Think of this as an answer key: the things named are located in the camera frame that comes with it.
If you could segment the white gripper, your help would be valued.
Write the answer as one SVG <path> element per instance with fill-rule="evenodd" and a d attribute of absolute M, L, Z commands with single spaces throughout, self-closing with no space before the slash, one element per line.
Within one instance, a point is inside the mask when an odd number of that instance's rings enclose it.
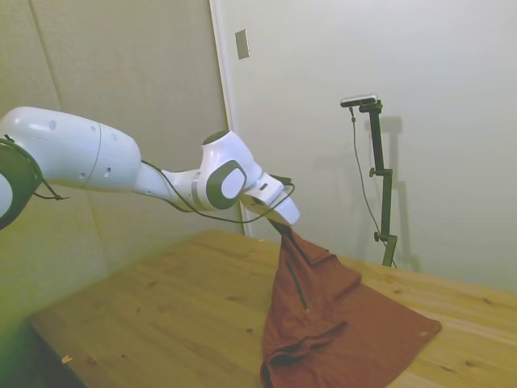
<path fill-rule="evenodd" d="M 271 226 L 283 236 L 292 236 L 292 228 L 300 217 L 300 212 L 292 199 L 288 196 L 279 196 L 270 204 L 259 199 L 247 196 L 246 208 L 252 213 L 267 218 Z"/>

